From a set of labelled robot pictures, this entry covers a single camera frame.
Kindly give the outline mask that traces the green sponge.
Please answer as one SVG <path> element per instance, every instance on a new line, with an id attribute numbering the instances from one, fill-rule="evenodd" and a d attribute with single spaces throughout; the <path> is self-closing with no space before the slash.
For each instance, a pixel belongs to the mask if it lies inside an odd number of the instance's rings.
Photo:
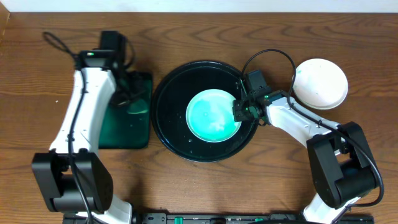
<path id="1" fill-rule="evenodd" d="M 149 111 L 149 105 L 143 99 L 139 99 L 128 106 L 128 114 L 144 114 Z"/>

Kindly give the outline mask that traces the green plate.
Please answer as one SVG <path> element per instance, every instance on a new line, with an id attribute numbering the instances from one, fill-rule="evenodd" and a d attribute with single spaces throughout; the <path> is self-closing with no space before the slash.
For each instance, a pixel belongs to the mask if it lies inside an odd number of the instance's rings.
<path id="1" fill-rule="evenodd" d="M 209 89 L 196 94 L 189 102 L 185 118 L 189 130 L 206 142 L 223 142 L 232 138 L 241 122 L 233 116 L 236 98 L 224 90 Z"/>

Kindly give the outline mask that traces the white plate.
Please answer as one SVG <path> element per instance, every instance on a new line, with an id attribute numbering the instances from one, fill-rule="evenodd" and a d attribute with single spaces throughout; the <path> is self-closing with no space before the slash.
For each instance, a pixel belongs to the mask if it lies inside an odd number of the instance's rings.
<path id="1" fill-rule="evenodd" d="M 330 110 L 344 102 L 349 85 L 344 71 L 337 64 L 313 58 L 296 68 L 293 90 L 305 105 L 318 110 Z"/>

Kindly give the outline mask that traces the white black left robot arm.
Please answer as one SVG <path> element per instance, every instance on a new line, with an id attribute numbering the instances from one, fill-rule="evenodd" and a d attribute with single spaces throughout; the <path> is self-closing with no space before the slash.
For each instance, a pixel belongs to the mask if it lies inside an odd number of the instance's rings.
<path id="1" fill-rule="evenodd" d="M 49 151 L 32 171 L 51 212 L 77 223 L 132 223 L 133 207 L 114 194 L 100 149 L 140 149 L 149 141 L 151 85 L 128 73 L 123 50 L 84 50 L 74 57 L 74 87 Z"/>

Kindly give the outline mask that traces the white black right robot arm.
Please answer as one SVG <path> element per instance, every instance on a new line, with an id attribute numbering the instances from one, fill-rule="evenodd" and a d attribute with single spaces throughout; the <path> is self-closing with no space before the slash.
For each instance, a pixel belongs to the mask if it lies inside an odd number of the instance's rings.
<path id="1" fill-rule="evenodd" d="M 307 148 L 316 195 L 302 212 L 306 221 L 337 223 L 373 189 L 384 193 L 381 174 L 358 124 L 323 119 L 284 91 L 253 90 L 233 101 L 233 116 L 236 121 L 261 119 Z"/>

